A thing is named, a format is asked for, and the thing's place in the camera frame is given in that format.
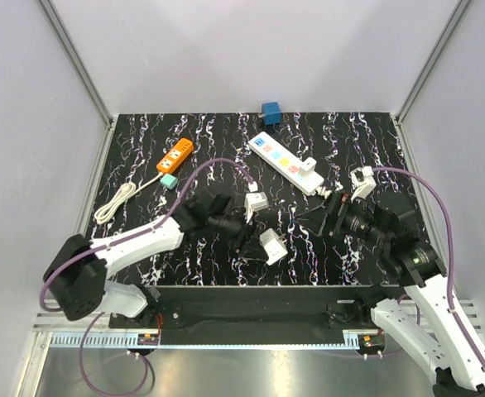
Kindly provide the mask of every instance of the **plug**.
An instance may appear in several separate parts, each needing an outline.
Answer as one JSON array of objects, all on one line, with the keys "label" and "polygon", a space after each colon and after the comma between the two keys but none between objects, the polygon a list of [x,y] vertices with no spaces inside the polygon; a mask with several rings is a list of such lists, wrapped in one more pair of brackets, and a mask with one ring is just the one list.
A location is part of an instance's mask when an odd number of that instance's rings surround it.
[{"label": "plug", "polygon": [[250,222],[254,213],[261,211],[262,209],[267,209],[268,207],[268,198],[264,192],[248,193],[244,199],[246,222]]},{"label": "plug", "polygon": [[372,167],[355,168],[349,175],[355,188],[353,196],[351,196],[351,201],[357,197],[365,199],[377,187],[377,183],[373,178]]},{"label": "plug", "polygon": [[268,254],[267,265],[273,265],[288,254],[285,243],[271,228],[259,236],[259,241]]},{"label": "plug", "polygon": [[253,182],[251,182],[250,184],[248,184],[248,189],[252,193],[257,192],[259,190],[259,188],[257,187],[257,182],[254,180]]}]

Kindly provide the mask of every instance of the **coiled white cable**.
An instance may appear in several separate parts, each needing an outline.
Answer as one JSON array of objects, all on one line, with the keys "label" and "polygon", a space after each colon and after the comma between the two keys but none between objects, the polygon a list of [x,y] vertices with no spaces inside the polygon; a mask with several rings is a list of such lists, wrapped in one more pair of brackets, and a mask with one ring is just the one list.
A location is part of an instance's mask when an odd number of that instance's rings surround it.
[{"label": "coiled white cable", "polygon": [[144,188],[146,188],[150,184],[154,184],[163,175],[164,175],[163,172],[158,173],[156,177],[149,180],[146,184],[144,184],[139,189],[136,189],[136,184],[134,184],[133,182],[127,182],[125,184],[122,184],[119,190],[112,197],[112,199],[95,212],[94,214],[95,222],[98,225],[103,225],[104,223],[110,221],[110,219],[113,218],[118,208],[121,207],[121,204],[127,202],[127,200],[129,200],[134,194],[141,192]]},{"label": "coiled white cable", "polygon": [[316,188],[316,194],[323,197],[324,199],[328,199],[331,193],[333,193],[333,190],[327,189],[323,186],[319,186],[318,188]]}]

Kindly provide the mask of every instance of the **cable connector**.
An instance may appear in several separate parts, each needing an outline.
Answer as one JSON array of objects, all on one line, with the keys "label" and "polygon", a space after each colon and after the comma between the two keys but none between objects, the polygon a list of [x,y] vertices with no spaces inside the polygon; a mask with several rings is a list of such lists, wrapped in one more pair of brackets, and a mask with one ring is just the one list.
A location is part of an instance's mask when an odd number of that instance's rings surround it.
[{"label": "cable connector", "polygon": [[259,188],[257,187],[257,182],[255,180],[248,184],[248,190],[250,190],[250,192],[252,193],[255,193],[259,190]]}]

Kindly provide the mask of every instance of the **black marble surface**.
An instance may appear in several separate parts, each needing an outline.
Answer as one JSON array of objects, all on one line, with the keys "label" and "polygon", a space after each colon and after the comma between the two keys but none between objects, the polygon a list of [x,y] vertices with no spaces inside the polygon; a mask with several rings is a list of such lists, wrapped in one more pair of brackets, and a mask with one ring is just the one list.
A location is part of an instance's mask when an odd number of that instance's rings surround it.
[{"label": "black marble surface", "polygon": [[[109,201],[125,182],[141,186],[157,174],[156,164],[182,137],[194,154],[176,172],[176,191],[154,184],[129,200],[106,225],[89,224],[88,235],[106,237],[138,227],[167,212],[187,177],[206,160],[225,157],[245,165],[267,193],[270,208],[257,215],[256,238],[237,256],[234,243],[204,232],[179,249],[154,255],[115,276],[149,285],[367,285],[391,284],[376,252],[352,237],[316,237],[295,219],[320,203],[306,197],[251,152],[247,142],[267,131],[301,159],[318,161],[324,186],[350,192],[348,172],[362,165],[405,167],[401,145],[388,113],[286,113],[280,125],[264,129],[256,113],[131,114],[118,118],[94,209]],[[377,176],[375,192],[407,195],[418,208],[411,182],[401,175]],[[231,194],[233,209],[244,204],[245,179],[231,165],[210,167],[192,184]],[[426,237],[419,210],[418,233]],[[284,234],[289,254],[268,266],[260,257],[258,234],[272,227]]]}]

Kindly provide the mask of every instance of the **teal plug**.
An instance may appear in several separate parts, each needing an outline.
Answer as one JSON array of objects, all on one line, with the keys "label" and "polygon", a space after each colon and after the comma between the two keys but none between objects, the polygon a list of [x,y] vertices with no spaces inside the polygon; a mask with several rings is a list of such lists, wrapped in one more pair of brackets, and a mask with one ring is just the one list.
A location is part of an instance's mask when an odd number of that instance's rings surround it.
[{"label": "teal plug", "polygon": [[171,174],[165,174],[160,179],[160,183],[168,189],[173,189],[178,184],[178,179]]}]

